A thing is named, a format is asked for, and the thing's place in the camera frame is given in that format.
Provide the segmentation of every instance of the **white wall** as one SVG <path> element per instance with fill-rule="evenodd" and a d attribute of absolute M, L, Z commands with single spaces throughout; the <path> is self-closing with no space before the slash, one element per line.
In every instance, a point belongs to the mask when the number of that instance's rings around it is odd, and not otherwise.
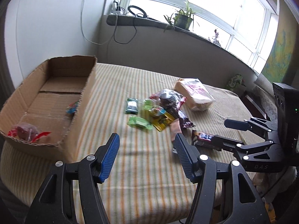
<path fill-rule="evenodd" d="M 5 20 L 5 52 L 15 87 L 44 60 L 95 55 L 98 45 L 80 29 L 82 0 L 11 0 Z M 98 42 L 104 0 L 85 0 L 83 30 Z"/>
<path fill-rule="evenodd" d="M 108 40 L 114 30 L 114 26 L 104 22 L 106 18 L 102 20 L 101 42 Z M 117 44 L 111 39 L 108 50 L 108 43 L 100 46 L 99 61 L 182 78 L 199 78 L 205 84 L 221 88 L 239 73 L 248 88 L 254 87 L 255 73 L 229 52 L 173 30 L 136 28 L 136 37 L 129 44 Z M 118 26 L 116 40 L 128 42 L 134 32 L 132 26 Z"/>

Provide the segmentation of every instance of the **cable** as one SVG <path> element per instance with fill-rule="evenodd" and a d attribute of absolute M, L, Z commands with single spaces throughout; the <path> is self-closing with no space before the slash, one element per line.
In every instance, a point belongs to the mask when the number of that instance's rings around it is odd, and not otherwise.
<path fill-rule="evenodd" d="M 281 180 L 281 178 L 285 175 L 285 173 L 287 172 L 288 170 L 288 166 L 286 166 L 286 169 L 284 171 L 284 173 L 276 180 L 276 182 L 270 187 L 268 188 L 268 190 L 266 191 L 266 193 L 264 193 L 262 196 L 261 196 L 261 199 L 270 192 L 271 189 L 273 189 L 273 187 L 279 182 L 279 180 Z"/>
<path fill-rule="evenodd" d="M 136 18 L 136 16 L 133 18 L 133 26 L 134 26 L 134 29 L 135 29 L 135 34 L 133 35 L 133 37 L 128 41 L 128 42 L 126 42 L 126 43 L 120 43 L 120 42 L 118 42 L 118 41 L 116 41 L 115 40 L 115 32 L 116 32 L 116 28 L 117 28 L 117 22 L 118 22 L 118 16 L 116 15 L 116 22 L 115 22 L 115 29 L 114 29 L 114 33 L 113 33 L 113 39 L 114 39 L 114 41 L 116 42 L 116 43 L 118 43 L 118 44 L 128 44 L 128 43 L 130 43 L 134 38 L 135 38 L 135 36 L 136 36 L 136 34 L 137 34 L 137 29 L 136 29 L 136 27 L 135 27 L 135 18 Z"/>
<path fill-rule="evenodd" d="M 81 33 L 82 33 L 84 39 L 86 39 L 86 40 L 89 41 L 90 43 L 97 44 L 97 45 L 103 45 L 103 44 L 106 44 L 108 41 L 110 41 L 110 40 L 112 39 L 113 35 L 111 35 L 111 37 L 110 37 L 107 41 L 105 41 L 104 43 L 102 43 L 102 44 L 98 44 L 98 43 L 92 42 L 92 41 L 90 41 L 89 39 L 87 39 L 87 38 L 85 37 L 84 32 L 83 32 L 83 25 L 82 25 L 82 14 L 83 14 L 84 3 L 85 3 L 85 0 L 82 0 L 82 4 L 81 4 L 81 16 L 80 16 Z M 117 16 L 116 16 L 116 24 L 115 24 L 115 29 L 114 29 L 114 31 L 116 30 L 116 26 L 117 26 Z"/>

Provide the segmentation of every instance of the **open cardboard box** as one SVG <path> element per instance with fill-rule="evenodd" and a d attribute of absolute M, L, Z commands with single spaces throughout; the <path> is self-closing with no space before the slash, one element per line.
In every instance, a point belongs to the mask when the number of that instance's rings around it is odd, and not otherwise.
<path fill-rule="evenodd" d="M 83 114 L 95 82 L 91 56 L 57 57 L 40 64 L 14 91 L 0 112 L 0 134 L 14 148 L 50 160 L 74 162 Z M 79 100 L 77 111 L 66 113 Z M 52 132 L 36 143 L 7 136 L 20 122 Z"/>

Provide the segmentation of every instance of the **mattress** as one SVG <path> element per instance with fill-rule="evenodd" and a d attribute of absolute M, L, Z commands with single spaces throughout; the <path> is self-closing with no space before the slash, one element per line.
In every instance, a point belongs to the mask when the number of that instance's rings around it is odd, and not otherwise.
<path fill-rule="evenodd" d="M 169 223 L 188 215 L 196 185 L 185 177 L 177 155 L 172 153 L 170 130 L 145 132 L 127 125 L 130 115 L 124 114 L 126 99 L 144 99 L 162 89 L 172 89 L 178 78 L 111 64 L 96 65 L 96 83 L 84 114 L 84 127 L 77 143 L 77 160 L 93 154 L 106 143 L 111 133 L 120 136 L 120 148 L 110 177 L 99 185 L 100 194 L 111 223 Z M 183 111 L 196 125 L 195 129 L 243 141 L 262 142 L 251 132 L 227 129 L 225 119 L 244 120 L 251 117 L 234 93 L 206 86 L 215 98 L 206 111 Z M 191 130 L 187 130 L 191 142 Z M 199 148 L 200 153 L 215 161 L 229 163 L 230 152 Z M 8 189 L 30 206 L 47 175 L 51 161 L 28 155 L 4 144 L 0 176 Z M 217 181 L 216 202 L 221 194 Z M 74 199 L 78 223 L 84 223 L 77 181 Z"/>

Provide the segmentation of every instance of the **candy wrapper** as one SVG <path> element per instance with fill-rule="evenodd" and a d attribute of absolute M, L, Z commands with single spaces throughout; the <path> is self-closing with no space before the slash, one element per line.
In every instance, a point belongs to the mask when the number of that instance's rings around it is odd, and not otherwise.
<path fill-rule="evenodd" d="M 145 128 L 147 130 L 152 130 L 153 126 L 147 121 L 146 119 L 136 117 L 136 116 L 131 116 L 128 120 L 127 123 L 129 126 L 137 126 L 140 128 Z"/>
<path fill-rule="evenodd" d="M 143 103 L 142 108 L 144 110 L 150 110 L 152 107 L 154 107 L 156 105 L 156 100 L 144 99 L 142 103 Z"/>
<path fill-rule="evenodd" d="M 78 107 L 78 104 L 79 104 L 79 100 L 73 104 L 70 104 L 67 108 L 66 108 L 66 112 L 68 114 L 73 114 L 76 112 L 77 110 L 77 107 Z"/>
<path fill-rule="evenodd" d="M 51 132 L 39 132 L 37 127 L 26 122 L 14 125 L 8 132 L 8 136 L 19 138 L 20 140 L 35 142 L 43 136 L 49 135 Z"/>
<path fill-rule="evenodd" d="M 192 128 L 195 125 L 189 120 L 187 115 L 182 110 L 178 110 L 175 107 L 169 107 L 166 109 L 175 119 L 179 119 L 181 128 Z"/>
<path fill-rule="evenodd" d="M 160 118 L 154 119 L 152 124 L 158 131 L 161 132 L 173 121 L 174 121 L 173 116 L 166 112 Z"/>
<path fill-rule="evenodd" d="M 154 106 L 149 110 L 149 113 L 152 117 L 161 117 L 166 113 L 165 109 L 163 109 L 161 106 Z"/>
<path fill-rule="evenodd" d="M 193 111 L 204 111 L 215 101 L 205 86 L 198 79 L 179 79 L 174 89 L 187 97 L 186 104 Z"/>
<path fill-rule="evenodd" d="M 155 93 L 152 96 L 150 96 L 150 99 L 160 101 L 160 106 L 163 108 L 173 106 L 177 109 L 180 109 L 180 107 L 186 101 L 186 97 L 170 89 L 164 89 L 158 93 Z"/>
<path fill-rule="evenodd" d="M 192 130 L 192 145 L 198 145 L 210 149 L 221 151 L 221 148 L 215 147 L 211 144 L 211 139 L 214 135 L 210 135 L 201 131 Z"/>
<path fill-rule="evenodd" d="M 127 98 L 126 114 L 138 114 L 138 99 Z"/>

